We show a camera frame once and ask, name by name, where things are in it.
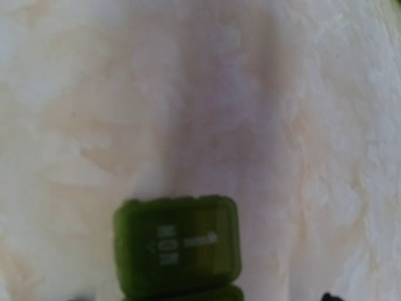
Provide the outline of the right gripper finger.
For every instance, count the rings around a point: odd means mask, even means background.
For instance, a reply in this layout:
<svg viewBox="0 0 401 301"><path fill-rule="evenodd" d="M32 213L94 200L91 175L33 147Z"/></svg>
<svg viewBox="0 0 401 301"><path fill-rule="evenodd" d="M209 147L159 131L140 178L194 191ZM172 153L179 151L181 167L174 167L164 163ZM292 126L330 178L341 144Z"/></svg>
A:
<svg viewBox="0 0 401 301"><path fill-rule="evenodd" d="M332 295L331 293L326 292L322 296L322 301L343 301L343 299L339 296Z"/></svg>

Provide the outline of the green weekly pill organizer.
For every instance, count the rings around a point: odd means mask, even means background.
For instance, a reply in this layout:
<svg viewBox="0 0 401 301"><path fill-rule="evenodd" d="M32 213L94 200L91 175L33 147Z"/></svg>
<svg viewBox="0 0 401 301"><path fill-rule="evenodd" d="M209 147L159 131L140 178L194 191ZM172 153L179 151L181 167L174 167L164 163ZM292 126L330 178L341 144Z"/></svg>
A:
<svg viewBox="0 0 401 301"><path fill-rule="evenodd" d="M229 285L242 270L237 206L220 195L125 201L113 214L113 256L131 300Z"/></svg>

